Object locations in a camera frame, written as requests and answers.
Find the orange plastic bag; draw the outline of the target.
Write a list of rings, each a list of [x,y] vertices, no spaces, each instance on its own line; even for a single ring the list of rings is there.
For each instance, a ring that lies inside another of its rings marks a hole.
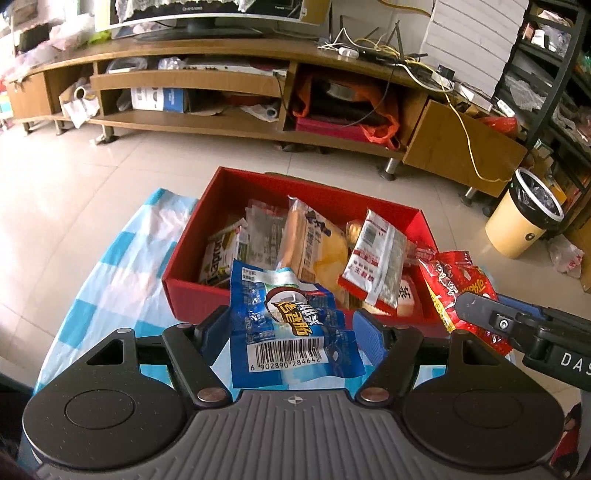
[[[401,148],[398,101],[389,84],[305,75],[294,84],[290,114],[297,131]]]

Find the dark snack clear bag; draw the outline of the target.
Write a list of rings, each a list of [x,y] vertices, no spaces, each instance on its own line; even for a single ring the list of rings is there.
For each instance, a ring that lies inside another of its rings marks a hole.
[[[276,269],[287,209],[249,199],[245,220],[249,231],[246,262],[264,270]]]

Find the wooden TV stand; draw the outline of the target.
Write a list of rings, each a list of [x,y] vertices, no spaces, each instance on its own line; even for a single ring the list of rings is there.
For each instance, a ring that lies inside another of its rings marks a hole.
[[[280,65],[284,75],[157,68],[109,73],[113,60],[142,57],[194,57],[200,60],[252,60]],[[401,148],[385,147],[297,131],[290,114],[294,84],[305,75],[353,78],[379,86],[390,85],[396,97]],[[418,85],[401,67],[387,67],[324,51],[311,41],[283,39],[201,39],[144,42],[122,39],[63,52],[53,61],[33,68],[23,78],[7,80],[15,119],[61,122],[59,97],[81,78],[96,92],[99,111],[95,123],[108,128],[204,134],[271,140],[367,153],[445,177],[491,196],[498,196],[526,157],[526,148],[472,117],[456,114],[449,98]],[[122,111],[117,99],[135,87],[162,87],[223,92],[246,100],[270,99],[280,105],[279,118],[266,122],[238,108],[211,117],[188,113]]]

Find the red white snack packet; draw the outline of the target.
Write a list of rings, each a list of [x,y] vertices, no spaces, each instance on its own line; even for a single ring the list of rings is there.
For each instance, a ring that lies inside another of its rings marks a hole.
[[[396,314],[407,247],[407,236],[369,209],[348,263],[339,275],[339,286],[382,312]]]

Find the steamed cake clear packet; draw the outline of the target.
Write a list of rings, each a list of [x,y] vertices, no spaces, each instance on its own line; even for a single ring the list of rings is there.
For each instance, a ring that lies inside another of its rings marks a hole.
[[[416,285],[409,275],[404,275],[399,289],[397,314],[401,318],[415,318],[421,317],[422,313],[423,308]]]

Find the white plastic bag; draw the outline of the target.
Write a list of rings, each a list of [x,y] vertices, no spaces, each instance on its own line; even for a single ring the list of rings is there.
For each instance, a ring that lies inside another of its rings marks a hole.
[[[547,244],[548,254],[554,269],[572,278],[579,279],[585,253],[564,235],[551,238]]]

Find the blue coconut snack bag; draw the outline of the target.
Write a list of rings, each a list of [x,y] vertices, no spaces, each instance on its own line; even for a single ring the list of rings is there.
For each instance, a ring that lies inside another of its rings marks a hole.
[[[366,373],[356,334],[335,296],[297,279],[293,270],[263,270],[235,260],[229,318],[232,386],[287,387]]]

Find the yellow trash bin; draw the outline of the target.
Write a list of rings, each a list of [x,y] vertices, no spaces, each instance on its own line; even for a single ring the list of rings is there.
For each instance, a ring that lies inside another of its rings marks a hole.
[[[501,255],[516,259],[563,220],[564,211],[551,190],[534,173],[518,168],[485,233]]]

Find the blue white checkered cloth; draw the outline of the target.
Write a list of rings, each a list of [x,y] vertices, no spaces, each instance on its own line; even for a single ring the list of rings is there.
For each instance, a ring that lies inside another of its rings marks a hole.
[[[160,188],[134,213],[95,264],[44,359],[39,392],[118,328],[160,335],[177,320],[161,277],[198,200]]]

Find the flat screen television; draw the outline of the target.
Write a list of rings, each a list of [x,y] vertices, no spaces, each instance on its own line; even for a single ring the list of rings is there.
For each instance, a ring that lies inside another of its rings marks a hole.
[[[118,11],[116,1],[94,1],[92,14],[98,32],[115,38],[172,41],[208,38],[259,38],[280,23],[318,26],[332,10],[330,1],[255,1],[246,12],[233,3],[201,1],[133,12]]]

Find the black storage shelf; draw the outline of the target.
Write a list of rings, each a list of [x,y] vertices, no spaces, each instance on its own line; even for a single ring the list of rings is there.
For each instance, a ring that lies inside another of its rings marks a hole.
[[[590,201],[590,3],[531,1],[495,99],[530,155],[547,153],[566,195],[565,231]]]

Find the yellow waffle packet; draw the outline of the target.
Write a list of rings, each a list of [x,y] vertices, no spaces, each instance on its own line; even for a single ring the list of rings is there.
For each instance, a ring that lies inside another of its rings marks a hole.
[[[353,251],[363,229],[363,220],[352,220],[346,223],[346,241],[349,251]]]

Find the red cardboard box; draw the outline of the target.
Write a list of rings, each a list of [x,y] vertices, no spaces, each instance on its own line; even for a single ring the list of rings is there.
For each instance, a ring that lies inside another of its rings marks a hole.
[[[378,276],[362,265],[360,287],[346,290],[339,277],[349,266],[349,221],[375,213],[394,230],[390,264],[404,266],[404,249],[437,248],[424,214],[415,208],[287,176],[218,169],[185,227],[163,274],[173,316],[199,324],[230,302],[232,263],[263,270],[287,268],[301,282],[322,286],[353,313],[353,294],[365,295]]]

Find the white blue box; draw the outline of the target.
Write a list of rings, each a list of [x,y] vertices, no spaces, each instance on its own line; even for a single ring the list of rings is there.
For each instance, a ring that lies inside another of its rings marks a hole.
[[[184,89],[140,87],[130,90],[134,110],[185,113],[188,96]]]

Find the Kapronts wafer pack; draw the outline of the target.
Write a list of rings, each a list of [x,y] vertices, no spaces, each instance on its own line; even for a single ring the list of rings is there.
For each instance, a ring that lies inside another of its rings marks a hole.
[[[212,287],[228,284],[235,260],[245,262],[249,251],[249,230],[245,219],[211,235],[202,258],[198,282]]]

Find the bread slices packet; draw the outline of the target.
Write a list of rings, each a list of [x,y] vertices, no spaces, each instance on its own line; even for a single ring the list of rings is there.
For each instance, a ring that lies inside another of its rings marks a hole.
[[[342,308],[349,308],[349,293],[339,286],[349,260],[342,229],[303,200],[290,197],[276,268],[290,268],[298,279],[325,287]]]

